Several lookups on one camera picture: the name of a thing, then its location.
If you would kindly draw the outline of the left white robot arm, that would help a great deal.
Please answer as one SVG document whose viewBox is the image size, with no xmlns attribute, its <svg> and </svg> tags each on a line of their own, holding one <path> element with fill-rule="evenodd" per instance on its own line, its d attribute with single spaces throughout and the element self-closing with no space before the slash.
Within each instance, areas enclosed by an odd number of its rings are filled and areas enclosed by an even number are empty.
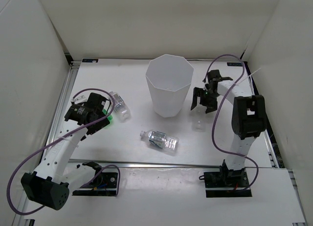
<svg viewBox="0 0 313 226">
<path fill-rule="evenodd" d="M 25 173 L 21 179 L 29 200 L 60 210 L 79 187 L 87 183 L 97 187 L 102 183 L 102 167 L 93 161 L 83 163 L 69 174 L 64 171 L 78 143 L 109 124 L 111 106 L 111 97 L 94 92 L 85 102 L 72 102 L 60 130 L 60 141 L 47 151 L 31 174 Z"/>
</svg>

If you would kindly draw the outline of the clear bottle blue-white label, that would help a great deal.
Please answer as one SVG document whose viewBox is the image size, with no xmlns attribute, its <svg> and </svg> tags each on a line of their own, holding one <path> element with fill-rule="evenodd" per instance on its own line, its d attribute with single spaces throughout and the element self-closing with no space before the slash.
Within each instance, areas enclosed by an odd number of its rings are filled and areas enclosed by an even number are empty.
<svg viewBox="0 0 313 226">
<path fill-rule="evenodd" d="M 140 138 L 157 150 L 168 153 L 174 153 L 179 144 L 179 139 L 177 137 L 169 136 L 166 133 L 155 130 L 141 131 Z"/>
</svg>

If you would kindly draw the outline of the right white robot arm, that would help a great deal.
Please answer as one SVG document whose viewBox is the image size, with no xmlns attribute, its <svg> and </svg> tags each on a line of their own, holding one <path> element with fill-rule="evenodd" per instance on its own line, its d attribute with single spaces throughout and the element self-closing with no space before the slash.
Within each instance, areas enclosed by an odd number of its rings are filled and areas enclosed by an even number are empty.
<svg viewBox="0 0 313 226">
<path fill-rule="evenodd" d="M 205 113 L 217 112 L 219 115 L 222 102 L 228 101 L 233 106 L 231 127 L 234 133 L 233 141 L 224 160 L 225 171 L 220 173 L 222 185 L 230 187 L 238 179 L 235 171 L 245 167 L 245 160 L 249 150 L 257 137 L 266 129 L 265 99 L 261 95 L 253 95 L 244 91 L 231 77 L 222 77 L 219 70 L 207 73 L 207 82 L 203 88 L 193 89 L 191 109 L 197 105 L 206 107 Z"/>
</svg>

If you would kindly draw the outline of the blue label right corner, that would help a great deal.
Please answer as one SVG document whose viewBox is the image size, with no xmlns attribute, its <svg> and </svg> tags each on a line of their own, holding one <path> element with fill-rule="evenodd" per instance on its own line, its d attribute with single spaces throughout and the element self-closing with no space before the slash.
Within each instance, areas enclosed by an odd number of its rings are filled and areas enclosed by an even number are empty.
<svg viewBox="0 0 313 226">
<path fill-rule="evenodd" d="M 229 67 L 242 67 L 243 66 L 242 63 L 234 63 L 234 62 L 227 62 L 227 65 Z"/>
</svg>

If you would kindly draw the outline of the white octagonal plastic bin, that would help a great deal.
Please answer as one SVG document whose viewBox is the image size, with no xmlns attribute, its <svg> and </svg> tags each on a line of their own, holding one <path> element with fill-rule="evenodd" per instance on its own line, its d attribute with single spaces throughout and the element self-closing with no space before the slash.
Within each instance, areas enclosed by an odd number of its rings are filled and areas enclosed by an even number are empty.
<svg viewBox="0 0 313 226">
<path fill-rule="evenodd" d="M 192 83 L 194 68 L 181 56 L 164 54 L 149 62 L 146 80 L 154 111 L 164 117 L 176 116 Z"/>
</svg>

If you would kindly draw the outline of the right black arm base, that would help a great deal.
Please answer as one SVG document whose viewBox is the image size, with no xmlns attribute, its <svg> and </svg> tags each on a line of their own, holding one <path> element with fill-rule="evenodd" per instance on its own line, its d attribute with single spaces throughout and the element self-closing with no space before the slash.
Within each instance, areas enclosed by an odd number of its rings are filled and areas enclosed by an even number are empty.
<svg viewBox="0 0 313 226">
<path fill-rule="evenodd" d="M 204 172 L 199 180 L 204 181 L 207 198 L 252 197 L 246 169 L 230 170 L 225 161 L 218 171 Z"/>
</svg>

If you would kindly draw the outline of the clear unlabelled plastic bottle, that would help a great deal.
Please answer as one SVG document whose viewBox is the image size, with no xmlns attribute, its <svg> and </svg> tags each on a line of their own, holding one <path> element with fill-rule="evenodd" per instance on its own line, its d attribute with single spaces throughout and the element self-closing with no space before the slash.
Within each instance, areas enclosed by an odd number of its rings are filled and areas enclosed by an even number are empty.
<svg viewBox="0 0 313 226">
<path fill-rule="evenodd" d="M 204 131 L 205 130 L 205 124 L 196 119 L 195 121 L 193 121 L 193 130 L 194 131 Z"/>
</svg>

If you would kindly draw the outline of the blue label left corner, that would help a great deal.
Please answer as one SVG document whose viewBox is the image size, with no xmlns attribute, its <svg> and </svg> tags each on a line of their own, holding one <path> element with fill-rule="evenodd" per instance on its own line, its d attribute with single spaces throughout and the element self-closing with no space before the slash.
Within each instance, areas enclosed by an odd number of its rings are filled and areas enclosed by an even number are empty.
<svg viewBox="0 0 313 226">
<path fill-rule="evenodd" d="M 82 63 L 97 63 L 98 59 L 83 59 Z"/>
</svg>

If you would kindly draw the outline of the blue label corner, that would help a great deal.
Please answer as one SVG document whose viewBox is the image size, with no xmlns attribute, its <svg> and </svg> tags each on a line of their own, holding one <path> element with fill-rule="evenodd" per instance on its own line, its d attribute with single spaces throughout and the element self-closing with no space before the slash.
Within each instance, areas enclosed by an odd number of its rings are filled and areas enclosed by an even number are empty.
<svg viewBox="0 0 313 226">
<path fill-rule="evenodd" d="M 83 59 L 82 63 L 97 63 L 98 59 Z"/>
<path fill-rule="evenodd" d="M 242 63 L 234 63 L 234 62 L 227 62 L 227 65 L 229 67 L 242 67 L 243 66 Z"/>
</svg>

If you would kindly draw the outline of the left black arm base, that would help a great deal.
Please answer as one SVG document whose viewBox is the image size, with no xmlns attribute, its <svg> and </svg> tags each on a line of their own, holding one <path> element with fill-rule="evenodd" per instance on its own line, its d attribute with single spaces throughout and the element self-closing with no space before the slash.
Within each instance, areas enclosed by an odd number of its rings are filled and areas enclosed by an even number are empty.
<svg viewBox="0 0 313 226">
<path fill-rule="evenodd" d="M 102 167 L 100 164 L 89 161 L 84 162 L 83 166 L 91 167 L 95 171 L 92 181 L 84 184 L 79 189 L 73 191 L 73 196 L 89 197 L 117 197 L 120 187 L 120 169 L 114 164 Z"/>
</svg>

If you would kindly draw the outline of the green crushed plastic bottle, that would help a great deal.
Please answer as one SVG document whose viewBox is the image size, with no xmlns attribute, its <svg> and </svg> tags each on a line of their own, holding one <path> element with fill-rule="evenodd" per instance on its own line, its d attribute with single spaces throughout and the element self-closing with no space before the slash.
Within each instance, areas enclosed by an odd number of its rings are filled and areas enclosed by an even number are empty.
<svg viewBox="0 0 313 226">
<path fill-rule="evenodd" d="M 102 113 L 104 114 L 104 116 L 106 116 L 107 115 L 107 110 L 103 109 Z M 104 127 L 109 126 L 112 123 L 112 120 L 113 120 L 112 115 L 109 115 L 106 119 L 103 119 L 101 121 L 102 122 L 102 127 L 104 128 Z"/>
</svg>

